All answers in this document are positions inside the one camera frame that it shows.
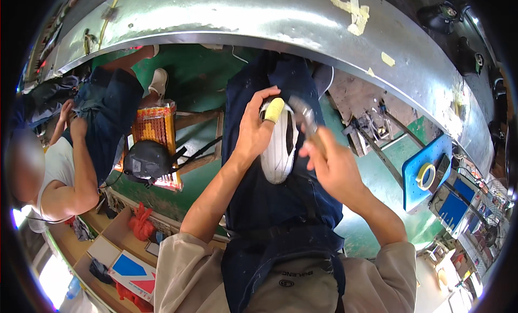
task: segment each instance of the white crocs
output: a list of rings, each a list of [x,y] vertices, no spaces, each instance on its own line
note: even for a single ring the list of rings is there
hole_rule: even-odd
[[[259,115],[264,114],[270,103],[264,103]],[[293,110],[284,105],[281,115],[274,126],[270,144],[261,154],[261,167],[266,179],[273,183],[282,183],[293,169],[295,159],[295,145],[297,144],[298,130],[295,125]]]
[[[153,80],[151,81],[151,85],[149,85],[149,92],[156,92],[160,98],[163,98],[165,95],[165,89],[167,87],[167,82],[169,76],[167,75],[167,71],[162,68],[158,68],[155,70],[153,74]]]

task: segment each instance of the yellow tape roll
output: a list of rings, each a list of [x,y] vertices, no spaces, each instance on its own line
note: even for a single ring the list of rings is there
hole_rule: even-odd
[[[268,105],[268,108],[266,109],[266,112],[264,114],[264,119],[277,123],[277,120],[279,119],[279,116],[281,115],[283,108],[284,108],[284,101],[282,100],[282,98],[281,97],[275,98],[270,103],[270,105]]]
[[[428,176],[428,179],[426,181],[423,181],[424,176],[427,171],[430,171],[430,175]],[[417,178],[415,179],[418,182],[418,187],[422,190],[428,190],[431,186],[431,184],[434,182],[435,179],[435,166],[429,162],[425,163],[421,169],[419,169],[419,173]]]

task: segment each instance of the plastic bottle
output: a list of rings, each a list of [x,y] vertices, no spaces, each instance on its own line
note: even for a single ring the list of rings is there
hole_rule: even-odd
[[[79,291],[81,290],[81,283],[79,282],[79,279],[77,277],[73,277],[70,281],[70,284],[68,284],[68,292],[66,293],[66,298],[71,300],[72,298],[76,297],[77,294],[79,294]]]

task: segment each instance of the forearm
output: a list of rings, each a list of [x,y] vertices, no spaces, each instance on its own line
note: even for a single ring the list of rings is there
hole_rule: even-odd
[[[372,195],[367,188],[361,196],[353,211],[367,222],[381,247],[408,241],[405,225],[396,213]]]
[[[232,154],[182,221],[180,232],[209,243],[251,162]]]
[[[63,130],[65,129],[65,121],[59,120],[56,124],[56,128],[54,129],[54,134],[52,135],[52,138],[50,139],[49,144],[53,145],[57,142],[57,140],[60,139],[61,135],[63,134]]]
[[[98,200],[97,193],[97,174],[95,174],[94,165],[90,154],[88,153],[87,144],[83,139],[74,141],[74,192],[78,199],[78,206],[81,210],[84,207],[91,208],[95,206]]]

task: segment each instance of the hand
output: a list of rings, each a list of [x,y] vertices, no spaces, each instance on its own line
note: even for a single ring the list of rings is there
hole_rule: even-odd
[[[80,141],[87,135],[88,124],[87,121],[81,117],[76,118],[70,124],[70,136],[72,142]]]
[[[277,86],[259,90],[254,94],[244,110],[243,118],[239,125],[239,137],[232,155],[245,160],[248,165],[252,164],[257,156],[266,150],[275,126],[275,123],[271,121],[261,121],[259,118],[259,108],[263,103],[263,99],[280,93],[281,90]]]
[[[341,146],[330,129],[319,127],[316,133],[325,147],[327,161],[320,150],[309,141],[304,142],[299,155],[309,156],[307,169],[315,169],[316,178],[326,192],[353,212],[357,212],[356,208],[363,203],[361,199],[370,191],[362,182],[352,151]]]
[[[72,100],[72,99],[63,103],[63,105],[61,106],[61,113],[60,113],[61,122],[68,121],[68,113],[70,112],[72,107],[74,107],[74,100]]]

